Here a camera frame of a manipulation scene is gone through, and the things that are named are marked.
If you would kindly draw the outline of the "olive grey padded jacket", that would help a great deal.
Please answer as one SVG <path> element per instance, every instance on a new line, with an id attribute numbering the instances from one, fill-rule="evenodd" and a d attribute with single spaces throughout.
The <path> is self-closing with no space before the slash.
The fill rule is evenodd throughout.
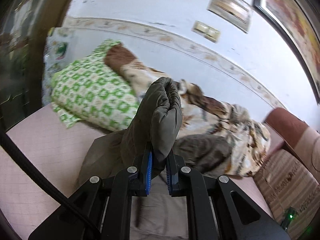
<path id="1" fill-rule="evenodd" d="M 227 139 L 212 134 L 194 134 L 178 138 L 182 125 L 182 109 L 174 81 L 161 77 L 151 84 L 137 113 L 127 129 L 112 132 L 93 141 L 75 187 L 92 176 L 108 178 L 133 164 L 153 147 L 153 175 L 164 169 L 170 151 L 182 156 L 185 163 L 202 174 L 216 178 L 226 173 L 232 147 Z"/>

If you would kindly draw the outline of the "beige leaf pattern blanket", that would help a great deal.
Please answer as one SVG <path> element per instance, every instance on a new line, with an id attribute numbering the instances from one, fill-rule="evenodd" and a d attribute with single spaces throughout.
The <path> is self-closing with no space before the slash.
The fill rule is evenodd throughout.
<path id="1" fill-rule="evenodd" d="M 175 154 L 210 177 L 254 176 L 270 148 L 267 128 L 253 120 L 246 108 L 204 96 L 196 84 L 181 79 L 174 85 L 182 107 Z"/>

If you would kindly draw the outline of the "green white patterned pillow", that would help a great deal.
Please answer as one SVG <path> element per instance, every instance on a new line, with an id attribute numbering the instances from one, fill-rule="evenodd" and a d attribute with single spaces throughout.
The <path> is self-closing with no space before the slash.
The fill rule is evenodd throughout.
<path id="1" fill-rule="evenodd" d="M 86 121 L 115 132 L 130 125 L 138 100 L 129 84 L 104 63 L 107 52 L 119 44 L 105 40 L 54 74 L 51 106 L 66 127 Z"/>

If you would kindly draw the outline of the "striped floral brown cushion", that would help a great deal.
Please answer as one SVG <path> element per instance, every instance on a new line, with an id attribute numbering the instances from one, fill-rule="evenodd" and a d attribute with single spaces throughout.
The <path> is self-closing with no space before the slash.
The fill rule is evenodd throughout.
<path id="1" fill-rule="evenodd" d="M 287 233 L 298 239 L 319 209 L 318 181 L 286 150 L 272 154 L 253 179 L 277 223 L 283 221 L 289 208 L 297 211 Z"/>

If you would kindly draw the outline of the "small device with green light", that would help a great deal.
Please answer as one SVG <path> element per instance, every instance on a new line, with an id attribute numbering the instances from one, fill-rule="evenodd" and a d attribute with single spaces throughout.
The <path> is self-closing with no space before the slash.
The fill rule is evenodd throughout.
<path id="1" fill-rule="evenodd" d="M 291 222 L 293 221 L 293 219 L 295 218 L 297 214 L 297 210 L 294 207 L 289 207 L 285 213 L 284 213 L 284 218 L 281 221 L 281 228 L 285 231 L 287 231 L 289 225 L 291 224 Z"/>

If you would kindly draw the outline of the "reddish brown upholstered headboard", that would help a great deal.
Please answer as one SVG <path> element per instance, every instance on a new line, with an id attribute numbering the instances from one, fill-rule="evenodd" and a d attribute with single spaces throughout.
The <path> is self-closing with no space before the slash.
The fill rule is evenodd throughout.
<path id="1" fill-rule="evenodd" d="M 272 110 L 264 123 L 282 137 L 289 152 L 319 181 L 319 133 L 283 108 Z"/>

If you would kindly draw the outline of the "floral plastic bag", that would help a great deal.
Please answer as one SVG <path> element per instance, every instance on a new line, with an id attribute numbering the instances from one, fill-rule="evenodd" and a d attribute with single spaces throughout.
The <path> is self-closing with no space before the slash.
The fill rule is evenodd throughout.
<path id="1" fill-rule="evenodd" d="M 73 39 L 74 31 L 70 28 L 50 28 L 44 46 L 42 75 L 42 105 L 51 102 L 52 77 L 67 66 L 68 52 Z"/>

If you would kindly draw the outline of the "brown wooden glass door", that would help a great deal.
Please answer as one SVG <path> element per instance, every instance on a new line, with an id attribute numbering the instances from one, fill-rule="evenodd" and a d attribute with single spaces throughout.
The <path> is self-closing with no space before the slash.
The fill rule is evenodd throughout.
<path id="1" fill-rule="evenodd" d="M 59 27 L 71 0 L 1 0 L 1 130 L 42 106 L 47 33 Z"/>

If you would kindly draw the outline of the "beige double wall switch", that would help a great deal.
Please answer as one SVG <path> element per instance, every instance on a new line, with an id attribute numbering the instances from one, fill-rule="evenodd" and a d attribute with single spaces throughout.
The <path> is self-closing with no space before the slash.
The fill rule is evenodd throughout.
<path id="1" fill-rule="evenodd" d="M 192 30 L 213 43 L 216 43 L 220 37 L 220 32 L 218 30 L 200 21 L 195 21 Z"/>

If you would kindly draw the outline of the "dark framed wall picture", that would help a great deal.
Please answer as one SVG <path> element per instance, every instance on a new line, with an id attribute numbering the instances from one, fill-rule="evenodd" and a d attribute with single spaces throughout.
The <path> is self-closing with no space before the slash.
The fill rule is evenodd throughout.
<path id="1" fill-rule="evenodd" d="M 306 0 L 253 0 L 253 6 L 291 48 L 319 103 L 319 32 L 310 5 Z"/>

